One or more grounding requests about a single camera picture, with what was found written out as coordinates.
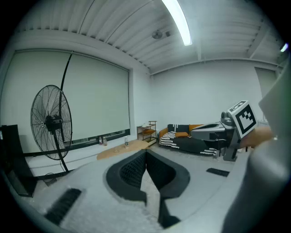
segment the ceiling light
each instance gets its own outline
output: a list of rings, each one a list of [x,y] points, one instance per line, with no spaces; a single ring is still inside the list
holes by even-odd
[[[286,44],[281,48],[281,52],[284,52],[287,48],[288,48],[288,44],[286,43]]]
[[[192,45],[191,35],[183,11],[177,0],[162,0],[172,15],[185,46]]]

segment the roller shade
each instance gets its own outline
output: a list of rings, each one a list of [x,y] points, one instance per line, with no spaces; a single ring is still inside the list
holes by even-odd
[[[129,129],[128,71],[73,54],[63,91],[73,123],[73,140]]]

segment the striped blanket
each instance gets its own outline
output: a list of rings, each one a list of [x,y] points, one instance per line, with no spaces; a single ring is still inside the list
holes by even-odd
[[[160,145],[208,156],[217,154],[217,150],[207,146],[203,140],[192,137],[176,137],[175,133],[176,132],[171,131],[163,135],[160,138]]]

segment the fan stand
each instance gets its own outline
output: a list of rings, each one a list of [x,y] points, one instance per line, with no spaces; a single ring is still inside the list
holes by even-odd
[[[54,135],[55,146],[56,146],[56,149],[58,150],[59,157],[61,158],[60,160],[62,161],[62,164],[63,164],[63,166],[64,166],[64,168],[65,168],[65,171],[66,171],[66,172],[69,172],[69,170],[68,170],[68,168],[67,168],[67,166],[66,166],[66,164],[65,164],[65,161],[64,161],[64,159],[63,159],[63,157],[62,157],[62,154],[61,154],[61,152],[60,152],[60,146],[59,146],[59,143],[58,143],[58,140],[57,140],[56,134],[55,134],[55,130],[52,131],[52,134]]]

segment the white wall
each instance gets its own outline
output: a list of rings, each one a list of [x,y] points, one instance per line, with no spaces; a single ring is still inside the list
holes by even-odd
[[[276,82],[276,73],[275,71],[256,68],[256,74],[259,79],[262,97],[264,97]]]
[[[129,78],[130,133],[136,135],[136,127],[154,121],[151,96],[151,78],[148,74],[131,70]]]
[[[222,111],[249,100],[262,119],[261,89],[254,64],[221,61],[193,64],[154,75],[154,118],[159,130],[168,124],[204,124],[220,120]]]

